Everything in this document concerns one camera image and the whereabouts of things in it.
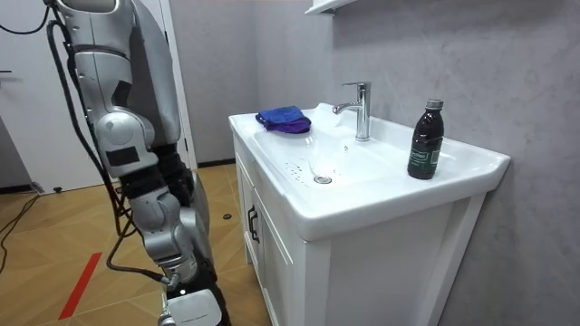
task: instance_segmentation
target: blue cloth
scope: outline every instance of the blue cloth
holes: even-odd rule
[[[294,105],[273,110],[262,110],[258,114],[269,123],[288,123],[305,117],[300,109]]]
[[[262,110],[256,115],[256,120],[267,130],[277,130],[286,133],[305,133],[310,131],[312,122],[296,106],[273,110]]]

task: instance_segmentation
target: herringbone floor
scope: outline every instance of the herringbone floor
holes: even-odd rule
[[[234,326],[269,325],[254,269],[244,257],[237,203],[236,167],[202,168],[208,193],[210,242]],[[0,196],[0,226],[14,218],[32,195]],[[233,217],[224,220],[224,214]],[[116,240],[111,207],[102,187],[44,196],[8,237],[0,275],[0,324],[6,326],[153,326],[160,313],[160,286],[130,273],[116,273],[105,259]],[[58,321],[92,254],[101,260],[72,318]],[[135,235],[115,262],[156,268]]]

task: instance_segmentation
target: humanoid robot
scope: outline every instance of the humanoid robot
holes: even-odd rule
[[[130,223],[164,272],[146,274],[165,284],[159,325],[230,325],[209,247],[206,195],[177,152],[179,107],[165,34],[140,0],[44,2],[57,17],[49,41],[55,25],[65,33],[69,73],[103,170],[121,182]],[[54,54],[53,39],[51,46]]]

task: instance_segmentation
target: white sink basin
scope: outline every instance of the white sink basin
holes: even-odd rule
[[[372,118],[372,139],[357,142],[355,112],[337,116],[321,103],[304,114],[313,126],[302,135],[268,132],[255,114],[229,119],[258,170],[295,211],[305,240],[485,194],[498,186],[509,163],[506,155],[445,139],[435,177],[418,180],[407,174],[411,128]],[[317,177],[332,182],[320,184]]]

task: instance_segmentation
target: bottle cap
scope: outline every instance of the bottle cap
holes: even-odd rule
[[[428,100],[427,106],[425,106],[426,110],[441,110],[443,109],[443,101],[442,100]]]

